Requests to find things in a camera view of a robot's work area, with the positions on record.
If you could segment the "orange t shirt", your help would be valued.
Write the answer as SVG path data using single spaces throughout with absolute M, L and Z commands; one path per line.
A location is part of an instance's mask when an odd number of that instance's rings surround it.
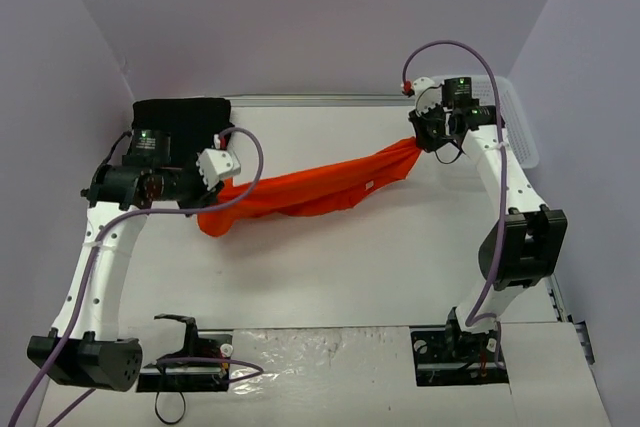
M 212 237 L 233 224 L 274 214 L 314 217 L 348 210 L 376 191 L 407 179 L 420 157 L 413 137 L 366 157 L 262 179 L 251 194 L 221 211 L 197 216 L 200 230 Z

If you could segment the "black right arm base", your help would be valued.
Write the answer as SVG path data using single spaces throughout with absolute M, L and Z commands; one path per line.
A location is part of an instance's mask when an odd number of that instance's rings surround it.
M 410 330 L 415 382 L 418 387 L 507 385 L 509 374 L 496 357 L 496 332 L 471 335 L 458 350 L 447 342 L 443 327 Z

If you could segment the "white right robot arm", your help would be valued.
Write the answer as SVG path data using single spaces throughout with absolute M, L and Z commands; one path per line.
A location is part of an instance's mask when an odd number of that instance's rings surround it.
M 478 250 L 480 278 L 452 309 L 443 336 L 446 353 L 465 360 L 478 350 L 478 334 L 496 330 L 518 296 L 554 273 L 568 221 L 534 190 L 508 142 L 500 106 L 481 104 L 471 78 L 421 77 L 405 87 L 415 97 L 409 121 L 417 146 L 432 154 L 457 148 L 475 167 L 496 217 Z

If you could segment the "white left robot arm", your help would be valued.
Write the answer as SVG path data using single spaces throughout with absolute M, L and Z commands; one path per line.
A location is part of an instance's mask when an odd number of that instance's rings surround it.
M 128 391 L 143 366 L 168 355 L 179 365 L 195 362 L 201 340 L 191 319 L 157 340 L 141 331 L 126 337 L 119 327 L 121 298 L 136 242 L 153 215 L 201 213 L 214 204 L 240 164 L 228 151 L 228 129 L 187 156 L 173 152 L 170 133 L 132 129 L 121 161 L 105 158 L 88 188 L 86 229 L 66 300 L 49 332 L 34 335 L 27 357 L 38 381 L 95 390 Z

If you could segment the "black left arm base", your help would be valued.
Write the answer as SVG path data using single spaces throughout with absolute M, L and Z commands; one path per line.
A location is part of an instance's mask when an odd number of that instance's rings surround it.
M 196 358 L 223 359 L 233 353 L 231 331 L 201 330 L 194 347 L 187 354 Z M 227 392 L 230 367 L 226 363 L 190 360 L 167 364 L 161 368 L 145 366 L 135 385 L 136 393 L 215 393 Z

